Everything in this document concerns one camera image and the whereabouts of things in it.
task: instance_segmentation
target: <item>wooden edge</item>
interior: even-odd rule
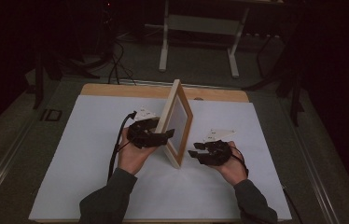
[[[171,87],[157,86],[127,86],[110,84],[85,84],[81,95],[97,96],[124,96],[146,98],[168,98]],[[244,91],[228,91],[203,88],[183,88],[189,100],[203,99],[207,101],[226,101],[248,103],[247,94]]]
[[[199,223],[231,223],[231,222],[239,222],[241,219],[124,219],[122,223],[168,223],[168,222],[199,222]],[[78,219],[34,219],[35,222],[38,223],[78,223]]]
[[[176,157],[177,163],[181,166],[181,162],[182,162],[183,157],[184,157],[184,152],[186,151],[186,144],[187,144],[187,140],[188,140],[189,130],[191,128],[193,114],[192,114],[191,107],[189,106],[186,94],[181,86],[181,83],[177,87],[177,95],[180,98],[181,105],[183,106],[183,108],[187,114],[186,126],[184,127],[183,136],[181,137],[180,148],[179,148],[179,151],[178,151],[178,154]]]
[[[175,99],[178,91],[178,87],[180,86],[180,81],[177,79],[174,81],[174,84],[169,92],[169,97],[166,101],[166,104],[161,113],[160,121],[158,122],[156,133],[166,132],[169,123],[169,117],[172,114]],[[172,163],[173,167],[176,169],[180,168],[180,163],[177,161],[177,153],[171,148],[170,144],[164,146],[165,154],[168,156],[169,161]]]

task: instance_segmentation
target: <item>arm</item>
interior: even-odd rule
[[[122,223],[128,208],[130,194],[136,183],[136,175],[148,156],[157,148],[138,148],[127,140],[128,129],[122,132],[119,145],[119,167],[107,185],[84,198],[80,204],[82,224]]]
[[[232,155],[243,161],[244,157],[236,149],[235,144],[229,142],[229,145]],[[253,182],[247,179],[245,169],[240,162],[230,158],[223,165],[212,166],[212,168],[218,170],[224,179],[233,185],[243,223],[277,223],[276,212],[267,205],[265,197]]]

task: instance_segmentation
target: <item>desk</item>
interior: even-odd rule
[[[29,218],[38,222],[77,221],[80,200],[105,184],[112,151],[108,146],[115,143],[123,110],[137,109],[143,104],[159,114],[165,103],[165,99],[159,98],[166,98],[169,90],[169,87],[87,84],[76,101]],[[185,92],[189,99],[204,99],[190,100],[194,120],[186,148],[192,148],[192,143],[203,139],[212,127],[236,130],[234,139],[242,139],[235,141],[238,147],[248,148],[243,153],[250,158],[246,159],[251,170],[249,178],[266,195],[280,218],[291,219],[257,114],[246,94],[187,88]],[[204,132],[207,125],[212,127]],[[157,150],[136,176],[139,179],[125,221],[239,220],[233,188],[218,172],[201,166],[189,155],[185,155],[181,169],[177,170],[163,151]]]

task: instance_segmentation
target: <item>picture frame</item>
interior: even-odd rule
[[[165,133],[174,129],[174,136],[163,147],[169,161],[176,169],[181,167],[192,118],[193,114],[187,96],[180,80],[176,79],[155,130],[155,133]]]

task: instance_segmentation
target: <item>dark background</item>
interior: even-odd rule
[[[24,74],[35,67],[34,43],[40,36],[68,57],[80,59],[82,53],[103,51],[101,3],[0,1],[0,114],[27,89]],[[305,66],[302,86],[310,93],[349,173],[349,3],[308,4],[294,36]],[[162,23],[162,8],[160,0],[121,1],[116,20],[141,36],[144,23]],[[267,33],[270,8],[260,10],[250,15],[247,32]]]

